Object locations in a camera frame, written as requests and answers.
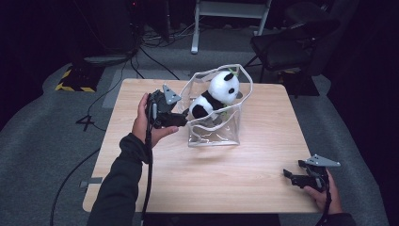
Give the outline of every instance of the hand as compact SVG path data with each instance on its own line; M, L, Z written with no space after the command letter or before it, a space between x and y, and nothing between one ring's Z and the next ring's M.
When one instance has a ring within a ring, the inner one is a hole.
M340 214L343 213L343 209L341 206L340 195L338 194L338 188L335 185L334 179L331 176L331 173L327 170L328 180L329 180L329 192L331 193L331 204L329 205L328 214ZM313 189L310 186L305 186L303 188L314 200L316 201L317 206L323 212L326 207L327 200L327 192L319 192Z
M139 138L143 143L146 143L146 131L147 131L147 116L146 116L146 105L147 99L149 98L148 93L144 93L138 104L137 118L133 124L132 134ZM158 141L168 135L174 134L179 131L177 126L169 126L167 128L155 129L152 128L152 147L154 147Z

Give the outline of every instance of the black equipment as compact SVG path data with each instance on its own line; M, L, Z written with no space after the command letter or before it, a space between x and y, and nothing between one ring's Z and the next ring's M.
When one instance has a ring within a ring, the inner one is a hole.
M163 86L163 89L164 92L158 89L149 95L146 114L149 116L150 124L156 129L172 125L185 126L187 124L188 109L182 114L171 112L182 98L166 85Z
M284 176L291 179L293 186L311 186L319 192L326 191L327 200L326 206L322 217L317 222L316 226L323 226L327 221L328 209L331 204L331 193L329 193L329 180L326 167L340 167L341 163L331 161L327 158L315 154L307 160L298 160L298 165L301 168L306 169L308 176L306 175L293 175L287 169L283 169Z

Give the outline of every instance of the dark background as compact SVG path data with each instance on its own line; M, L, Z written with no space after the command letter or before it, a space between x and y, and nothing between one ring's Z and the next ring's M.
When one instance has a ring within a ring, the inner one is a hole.
M95 40L73 2L57 3L64 9L65 20L52 19L54 9L45 0L8 0L0 9L0 128L19 109L40 97L41 85L47 76L74 61L71 57L107 53ZM98 23L95 18L99 11L93 11L87 1L79 1L79 4L88 22ZM396 2L360 1L323 72L331 81L328 97L379 184L391 225L399 225L395 213L398 198L394 195L395 185L399 183L395 173L399 160L398 12ZM125 32L126 25L109 29L95 29L94 32L104 39L109 38L112 46L115 42L107 35L115 30ZM71 34L70 45L60 35L65 32Z

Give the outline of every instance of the panda ear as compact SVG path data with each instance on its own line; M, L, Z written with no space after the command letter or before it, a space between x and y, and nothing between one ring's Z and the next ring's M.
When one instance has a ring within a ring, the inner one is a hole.
M225 76L224 80L225 81L229 81L230 79L232 79L234 77L234 74L229 73L228 75Z

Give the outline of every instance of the yellow black tape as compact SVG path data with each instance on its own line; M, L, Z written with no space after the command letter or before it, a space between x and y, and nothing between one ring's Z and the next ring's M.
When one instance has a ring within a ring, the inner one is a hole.
M65 81L69 79L69 76L71 74L72 67L68 68L66 72L61 77L61 80L59 80L58 85L56 86L56 90L66 90L66 91L87 91L87 92L95 92L95 88L92 87L80 87L80 86L72 86L72 85L65 85Z

